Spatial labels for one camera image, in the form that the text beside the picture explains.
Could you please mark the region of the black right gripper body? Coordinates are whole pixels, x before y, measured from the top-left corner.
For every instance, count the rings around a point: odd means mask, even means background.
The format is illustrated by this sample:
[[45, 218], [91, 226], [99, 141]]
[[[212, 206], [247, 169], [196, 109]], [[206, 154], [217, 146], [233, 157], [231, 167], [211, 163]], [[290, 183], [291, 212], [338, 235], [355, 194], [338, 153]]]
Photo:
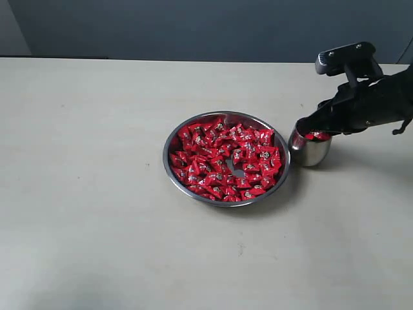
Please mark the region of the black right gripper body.
[[370, 127], [402, 122], [393, 135], [401, 134], [412, 121], [412, 67], [377, 81], [341, 85], [333, 97], [332, 134], [353, 134]]

